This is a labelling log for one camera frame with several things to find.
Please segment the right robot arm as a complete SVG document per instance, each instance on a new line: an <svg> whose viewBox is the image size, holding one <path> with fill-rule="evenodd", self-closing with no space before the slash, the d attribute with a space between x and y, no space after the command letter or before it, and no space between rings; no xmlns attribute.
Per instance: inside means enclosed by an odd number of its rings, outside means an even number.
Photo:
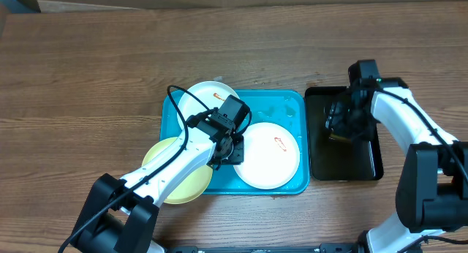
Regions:
<svg viewBox="0 0 468 253"><path fill-rule="evenodd" d="M333 138L372 141L382 124L405 154L396 190L396 211L364 231L353 252L420 252L430 240L467 226L467 143L438 126L401 78L382 78L374 60L348 69L350 84L326 109Z"/></svg>

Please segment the green yellow sponge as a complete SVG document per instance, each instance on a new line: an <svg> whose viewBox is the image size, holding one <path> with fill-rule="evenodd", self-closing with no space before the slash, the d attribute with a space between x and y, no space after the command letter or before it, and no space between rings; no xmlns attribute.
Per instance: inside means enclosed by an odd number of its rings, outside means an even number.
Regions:
<svg viewBox="0 0 468 253"><path fill-rule="evenodd" d="M348 137L345 137L345 136L340 136L340 135L336 135L334 133L331 133L329 135L329 138L331 140L338 140L338 141L342 141L342 142L351 142L352 140Z"/></svg>

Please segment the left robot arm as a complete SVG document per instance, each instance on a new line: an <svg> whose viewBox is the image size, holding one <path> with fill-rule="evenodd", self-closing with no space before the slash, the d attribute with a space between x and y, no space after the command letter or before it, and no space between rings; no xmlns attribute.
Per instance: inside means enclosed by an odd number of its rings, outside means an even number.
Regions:
<svg viewBox="0 0 468 253"><path fill-rule="evenodd" d="M160 207L196 169L242 162L238 128L249 112L229 96L221 107L185 118L181 134L145 166L120 179L99 177L60 250L71 245L80 252L164 252L153 240Z"/></svg>

